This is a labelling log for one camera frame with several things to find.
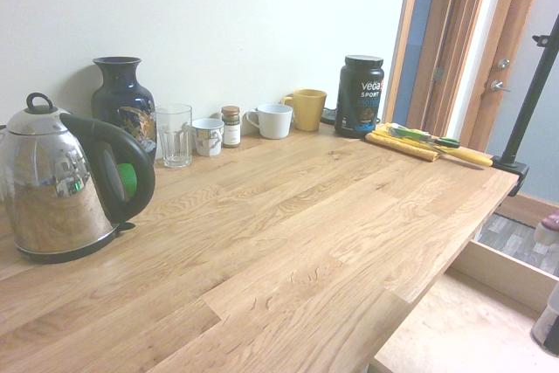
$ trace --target black stand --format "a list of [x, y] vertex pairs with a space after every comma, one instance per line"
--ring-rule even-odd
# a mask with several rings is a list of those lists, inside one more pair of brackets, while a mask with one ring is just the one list
[[528, 173], [528, 165], [515, 160], [516, 153], [521, 146], [526, 128], [528, 128], [535, 106], [540, 99], [545, 82], [548, 80], [549, 72], [551, 72], [553, 63], [556, 61], [557, 52], [559, 52], [559, 16], [557, 16], [556, 22], [553, 25], [551, 35], [533, 36], [532, 38], [538, 43], [539, 47], [543, 47], [543, 54], [540, 58], [540, 63], [538, 63], [535, 69], [534, 77], [526, 93], [524, 103], [522, 103], [513, 132], [508, 139], [507, 147], [502, 156], [494, 156], [492, 159], [494, 168], [518, 175], [518, 183], [508, 194], [511, 197], [514, 197], [521, 188]]

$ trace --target drinking glass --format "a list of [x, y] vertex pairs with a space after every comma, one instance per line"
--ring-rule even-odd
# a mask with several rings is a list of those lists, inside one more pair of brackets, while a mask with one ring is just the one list
[[181, 168], [192, 161], [190, 126], [192, 107], [184, 104], [160, 105], [155, 108], [157, 133], [163, 152], [163, 164]]

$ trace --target kettle handle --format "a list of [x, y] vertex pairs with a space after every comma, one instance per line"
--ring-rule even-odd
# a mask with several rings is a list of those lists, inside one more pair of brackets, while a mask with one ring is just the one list
[[[155, 172], [140, 143], [123, 129], [100, 120], [66, 113], [60, 114], [60, 120], [78, 138], [86, 153], [108, 220], [124, 223], [142, 211], [154, 194]], [[138, 180], [136, 192], [128, 201], [125, 201], [112, 149], [117, 149], [132, 164]]]

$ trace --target kettle base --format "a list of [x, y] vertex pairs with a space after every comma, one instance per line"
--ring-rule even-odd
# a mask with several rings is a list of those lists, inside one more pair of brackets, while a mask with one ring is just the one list
[[17, 250], [20, 251], [25, 257], [41, 262], [43, 264], [59, 264], [61, 262], [68, 262], [73, 261], [75, 259], [80, 259], [86, 257], [87, 255], [91, 255], [94, 252], [97, 252], [103, 246], [110, 244], [113, 239], [119, 234], [120, 231], [126, 230], [119, 229], [119, 227], [114, 228], [110, 233], [108, 233], [103, 238], [99, 239], [96, 242], [93, 242], [90, 245], [83, 246], [78, 249], [74, 249], [71, 251], [66, 252], [29, 252], [25, 249], [20, 248], [16, 245]]

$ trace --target small mug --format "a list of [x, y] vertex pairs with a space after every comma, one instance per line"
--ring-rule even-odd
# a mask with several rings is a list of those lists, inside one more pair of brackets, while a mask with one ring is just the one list
[[224, 122], [217, 118], [201, 118], [192, 122], [196, 151], [202, 156], [217, 156], [221, 152]]
[[[259, 122], [251, 120], [256, 114]], [[282, 104], [260, 105], [246, 113], [246, 120], [260, 129], [260, 135], [266, 139], [283, 139], [289, 134], [293, 109]]]
[[303, 131], [318, 130], [325, 102], [326, 92], [316, 89], [298, 89], [281, 100], [282, 104], [293, 107], [295, 127]]

